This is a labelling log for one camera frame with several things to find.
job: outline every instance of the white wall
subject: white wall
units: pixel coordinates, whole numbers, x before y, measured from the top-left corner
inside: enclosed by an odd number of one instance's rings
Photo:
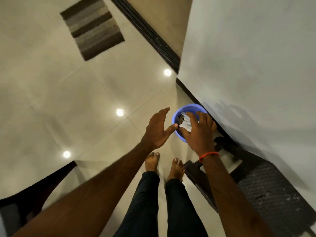
[[[235,141],[316,192],[316,0],[193,0],[178,78]]]

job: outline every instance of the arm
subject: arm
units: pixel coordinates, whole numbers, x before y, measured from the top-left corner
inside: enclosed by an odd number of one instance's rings
[[[13,236],[99,236],[147,155],[177,129],[172,125],[164,130],[169,110],[153,115],[132,151],[41,212]]]
[[[188,145],[198,156],[215,151],[213,133],[216,124],[211,117],[197,112],[198,123],[193,113],[186,113],[192,123],[192,132],[181,128]],[[238,189],[218,155],[208,155],[202,163],[209,180],[212,194],[227,237],[273,237],[269,227]]]

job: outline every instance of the orange thread bracelet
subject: orange thread bracelet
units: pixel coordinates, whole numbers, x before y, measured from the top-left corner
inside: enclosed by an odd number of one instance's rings
[[[202,158],[206,157],[207,155],[218,155],[218,156],[219,156],[219,153],[218,153],[218,152],[215,152],[215,151],[213,151],[213,152],[207,152],[207,153],[201,155],[201,157],[199,158],[199,161],[202,163]]]

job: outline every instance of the leg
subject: leg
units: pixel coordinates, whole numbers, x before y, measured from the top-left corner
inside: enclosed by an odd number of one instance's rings
[[[168,207],[168,237],[173,236],[208,236],[203,223],[180,182],[185,172],[182,161],[172,161],[170,175],[166,183]]]
[[[145,160],[143,173],[128,211],[114,237],[158,236],[158,185],[157,166],[160,154],[151,153]]]

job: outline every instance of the hand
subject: hand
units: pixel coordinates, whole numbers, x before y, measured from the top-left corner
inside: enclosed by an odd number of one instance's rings
[[[162,109],[149,121],[149,125],[146,128],[146,133],[143,136],[141,143],[146,145],[150,151],[158,149],[163,146],[169,136],[178,128],[178,124],[173,124],[164,130],[165,119],[170,107]]]
[[[216,131],[216,123],[207,114],[200,111],[196,112],[200,117],[198,122],[196,116],[191,112],[186,112],[190,117],[192,130],[191,133],[180,127],[180,131],[192,150],[200,157],[207,152],[215,151],[213,134]]]

